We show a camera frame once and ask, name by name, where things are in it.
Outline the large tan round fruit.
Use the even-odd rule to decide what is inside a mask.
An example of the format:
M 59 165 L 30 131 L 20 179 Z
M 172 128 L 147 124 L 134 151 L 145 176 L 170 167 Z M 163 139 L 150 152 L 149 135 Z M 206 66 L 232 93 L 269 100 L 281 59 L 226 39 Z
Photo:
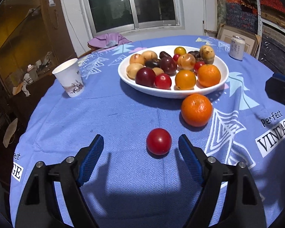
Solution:
M 127 66 L 127 69 L 126 69 L 126 73 L 127 73 L 127 76 L 134 80 L 135 77 L 136 77 L 136 74 L 139 70 L 141 70 L 142 68 L 144 68 L 144 66 L 140 63 L 132 63 L 132 64 L 129 64 Z

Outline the dark purple mangosteen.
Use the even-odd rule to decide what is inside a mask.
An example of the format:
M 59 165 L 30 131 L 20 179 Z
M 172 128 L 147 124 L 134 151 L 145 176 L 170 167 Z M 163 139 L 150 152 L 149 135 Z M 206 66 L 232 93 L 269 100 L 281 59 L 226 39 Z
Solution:
M 160 67 L 160 59 L 150 59 L 145 62 L 145 66 L 149 68 Z

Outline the purple cloth on chair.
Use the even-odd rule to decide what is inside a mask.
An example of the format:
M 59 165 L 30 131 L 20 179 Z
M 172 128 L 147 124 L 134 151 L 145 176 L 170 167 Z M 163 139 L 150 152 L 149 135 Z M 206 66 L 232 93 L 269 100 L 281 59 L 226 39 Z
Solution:
M 119 33 L 106 33 L 95 36 L 88 41 L 87 45 L 89 47 L 107 49 L 127 43 L 131 43 L 131 41 Z

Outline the small potato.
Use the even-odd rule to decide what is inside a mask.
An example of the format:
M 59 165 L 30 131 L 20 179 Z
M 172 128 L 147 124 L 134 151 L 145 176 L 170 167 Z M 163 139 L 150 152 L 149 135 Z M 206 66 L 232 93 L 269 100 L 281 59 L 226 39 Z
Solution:
M 209 45 L 201 46 L 199 50 L 200 57 L 204 60 L 206 64 L 213 64 L 215 59 L 215 52 L 213 48 Z

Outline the white metal shelf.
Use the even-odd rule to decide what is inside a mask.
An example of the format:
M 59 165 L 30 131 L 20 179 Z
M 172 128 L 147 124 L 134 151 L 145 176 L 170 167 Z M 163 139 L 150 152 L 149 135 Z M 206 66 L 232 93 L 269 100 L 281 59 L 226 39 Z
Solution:
M 229 26 L 258 38 L 253 56 L 285 75 L 285 6 L 281 0 L 217 0 L 218 28 Z

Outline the red cherry tomato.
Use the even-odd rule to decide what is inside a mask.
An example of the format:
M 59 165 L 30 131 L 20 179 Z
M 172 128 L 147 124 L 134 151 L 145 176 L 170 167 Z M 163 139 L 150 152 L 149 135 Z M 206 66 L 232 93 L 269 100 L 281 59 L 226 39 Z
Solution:
M 173 56 L 174 61 L 177 62 L 180 56 L 181 56 L 180 54 L 175 54 Z
M 194 66 L 194 71 L 195 73 L 198 72 L 199 68 L 202 67 L 203 65 L 205 65 L 205 62 L 204 61 L 198 61 L 195 63 L 195 66 Z
M 170 89 L 172 80 L 169 75 L 162 73 L 156 76 L 154 84 L 158 89 Z
M 146 139 L 147 149 L 154 155 L 162 156 L 169 152 L 172 145 L 170 133 L 162 128 L 150 131 Z

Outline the dark chestnut fruit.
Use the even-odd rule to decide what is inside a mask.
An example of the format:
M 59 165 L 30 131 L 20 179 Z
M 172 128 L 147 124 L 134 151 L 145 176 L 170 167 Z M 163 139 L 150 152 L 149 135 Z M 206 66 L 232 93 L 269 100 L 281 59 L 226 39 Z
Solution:
M 159 58 L 160 58 L 160 59 L 163 59 L 163 58 L 165 58 L 165 57 L 171 58 L 170 54 L 166 53 L 165 51 L 160 52 Z

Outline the large orange mandarin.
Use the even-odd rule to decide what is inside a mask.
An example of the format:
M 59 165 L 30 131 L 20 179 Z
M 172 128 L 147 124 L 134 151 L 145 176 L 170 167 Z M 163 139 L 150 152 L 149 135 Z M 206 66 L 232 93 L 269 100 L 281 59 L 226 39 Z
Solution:
M 213 106 L 210 100 L 201 94 L 187 96 L 181 104 L 183 120 L 193 127 L 205 126 L 210 120 Z

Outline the striped orange tomato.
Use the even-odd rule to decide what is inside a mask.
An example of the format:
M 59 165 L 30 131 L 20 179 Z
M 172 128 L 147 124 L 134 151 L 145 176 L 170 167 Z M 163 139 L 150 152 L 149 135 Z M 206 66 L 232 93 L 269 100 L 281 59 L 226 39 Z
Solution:
M 184 70 L 193 70 L 195 63 L 196 63 L 196 59 L 191 54 L 181 55 L 179 56 L 177 60 L 177 64 L 179 68 L 184 69 Z

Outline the aluminium sliding window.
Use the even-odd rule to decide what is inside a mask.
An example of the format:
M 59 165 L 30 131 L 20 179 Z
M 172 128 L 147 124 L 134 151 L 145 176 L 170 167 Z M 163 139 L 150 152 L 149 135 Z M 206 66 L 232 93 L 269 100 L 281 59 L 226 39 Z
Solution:
M 181 25 L 179 0 L 81 0 L 92 36 Z

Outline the wooden cabinet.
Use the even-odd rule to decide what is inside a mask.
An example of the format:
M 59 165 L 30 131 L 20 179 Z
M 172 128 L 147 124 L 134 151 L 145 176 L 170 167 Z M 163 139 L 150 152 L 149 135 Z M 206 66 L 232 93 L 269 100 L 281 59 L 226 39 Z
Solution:
M 54 67 L 76 56 L 61 0 L 0 2 L 0 80 L 9 94 L 28 65 Z

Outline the dark mangosteen on plate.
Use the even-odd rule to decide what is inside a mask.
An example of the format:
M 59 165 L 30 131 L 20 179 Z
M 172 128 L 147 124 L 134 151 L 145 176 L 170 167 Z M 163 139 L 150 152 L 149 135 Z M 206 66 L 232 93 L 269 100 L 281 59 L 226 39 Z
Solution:
M 194 56 L 196 61 L 200 61 L 201 56 L 200 56 L 199 51 L 189 51 L 188 53 L 191 54 L 192 56 Z

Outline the tan onion-like fruit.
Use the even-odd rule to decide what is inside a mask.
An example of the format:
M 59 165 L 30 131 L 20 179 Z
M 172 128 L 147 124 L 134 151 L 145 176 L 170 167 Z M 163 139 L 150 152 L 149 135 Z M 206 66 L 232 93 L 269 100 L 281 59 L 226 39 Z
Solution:
M 141 54 L 146 61 L 157 59 L 158 55 L 154 51 L 145 51 Z

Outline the dark red plum front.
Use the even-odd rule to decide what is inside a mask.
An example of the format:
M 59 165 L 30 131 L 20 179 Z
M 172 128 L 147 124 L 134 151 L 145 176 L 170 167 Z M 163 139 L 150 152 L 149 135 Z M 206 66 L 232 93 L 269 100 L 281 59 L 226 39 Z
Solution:
M 156 74 L 153 69 L 143 67 L 137 72 L 135 76 L 135 83 L 141 86 L 153 87 L 155 78 Z

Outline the dark red plum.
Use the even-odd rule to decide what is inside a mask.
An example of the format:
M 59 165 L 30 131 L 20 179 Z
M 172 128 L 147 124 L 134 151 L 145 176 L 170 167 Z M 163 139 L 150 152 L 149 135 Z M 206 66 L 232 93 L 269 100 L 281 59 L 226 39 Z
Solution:
M 164 57 L 160 61 L 160 68 L 168 75 L 174 75 L 177 71 L 177 64 L 171 57 Z
M 155 78 L 156 74 L 153 69 L 143 67 L 137 72 L 135 76 L 135 83 L 141 86 L 153 87 Z

